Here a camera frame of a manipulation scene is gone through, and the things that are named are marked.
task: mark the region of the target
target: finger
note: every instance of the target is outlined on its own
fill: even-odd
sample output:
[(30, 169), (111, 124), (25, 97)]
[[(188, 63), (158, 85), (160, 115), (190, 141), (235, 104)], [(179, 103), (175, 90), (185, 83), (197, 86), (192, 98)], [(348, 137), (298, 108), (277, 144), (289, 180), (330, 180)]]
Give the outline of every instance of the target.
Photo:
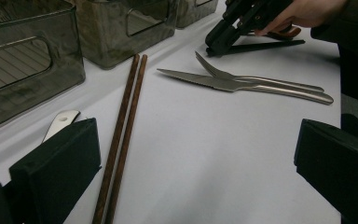
[(296, 15), (296, 1), (289, 5), (284, 11), (282, 11), (272, 22), (270, 22), (263, 30), (256, 31), (256, 35), (266, 35), (268, 32), (277, 28), (281, 23)]

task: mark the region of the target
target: transparent gray container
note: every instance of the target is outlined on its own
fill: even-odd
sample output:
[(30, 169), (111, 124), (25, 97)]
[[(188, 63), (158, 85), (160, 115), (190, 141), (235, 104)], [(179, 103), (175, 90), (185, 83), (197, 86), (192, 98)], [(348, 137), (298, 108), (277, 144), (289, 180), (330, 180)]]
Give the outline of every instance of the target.
[(75, 6), (0, 0), (0, 124), (84, 80)]
[(111, 69), (172, 36), (179, 0), (67, 0), (77, 7), (83, 56)]
[(185, 28), (214, 13), (217, 3), (218, 0), (180, 0), (176, 27)]

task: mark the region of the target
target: chopstick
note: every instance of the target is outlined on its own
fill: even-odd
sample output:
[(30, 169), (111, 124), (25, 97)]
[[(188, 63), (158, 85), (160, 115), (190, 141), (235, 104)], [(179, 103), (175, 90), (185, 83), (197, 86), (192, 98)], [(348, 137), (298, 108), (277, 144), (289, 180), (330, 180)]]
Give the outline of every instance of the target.
[[(136, 77), (136, 71), (138, 68), (139, 59), (140, 59), (139, 54), (135, 54), (132, 60), (131, 70), (130, 70), (129, 77), (127, 79), (126, 88), (124, 90), (121, 106), (118, 112), (115, 132), (113, 135), (111, 147), (109, 149), (109, 154), (105, 165), (105, 170), (103, 173), (103, 182), (101, 184), (98, 201), (95, 206), (95, 212), (94, 212), (92, 224), (111, 223), (115, 213), (121, 177), (124, 171), (124, 164), (127, 157), (128, 146), (131, 138), (132, 125), (134, 122), (136, 107), (138, 104), (139, 94), (140, 94), (142, 81), (145, 73), (147, 56), (143, 55), (142, 57), (140, 71), (136, 80), (135, 90), (133, 91), (133, 95), (132, 95), (130, 113), (128, 115), (127, 124), (125, 124), (129, 102), (133, 89), (133, 82)], [(124, 133), (123, 141), (121, 142), (120, 140), (121, 140), (124, 126), (125, 126), (125, 133)], [(117, 162), (117, 169), (116, 169), (116, 173), (113, 174), (118, 151), (120, 155)], [(107, 214), (103, 222), (103, 215), (105, 211)]]

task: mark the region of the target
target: plastic bin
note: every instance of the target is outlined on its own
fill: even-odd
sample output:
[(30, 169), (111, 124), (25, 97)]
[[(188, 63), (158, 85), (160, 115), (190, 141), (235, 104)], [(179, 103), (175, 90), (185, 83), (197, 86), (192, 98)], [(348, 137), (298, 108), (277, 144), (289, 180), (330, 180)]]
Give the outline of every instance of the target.
[(67, 0), (77, 7), (83, 56), (111, 69), (174, 34), (179, 0)]
[(0, 0), (0, 124), (84, 80), (75, 6)]
[(180, 0), (177, 28), (185, 28), (188, 25), (214, 13), (218, 0)]

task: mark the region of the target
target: dark clothing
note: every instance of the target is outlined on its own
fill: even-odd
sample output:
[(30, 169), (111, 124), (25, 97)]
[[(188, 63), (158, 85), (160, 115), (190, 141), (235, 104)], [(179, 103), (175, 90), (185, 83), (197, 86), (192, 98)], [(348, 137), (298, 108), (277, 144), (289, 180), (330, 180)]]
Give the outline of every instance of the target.
[(358, 99), (358, 0), (349, 0), (331, 24), (312, 28), (311, 36), (338, 44), (341, 92)]

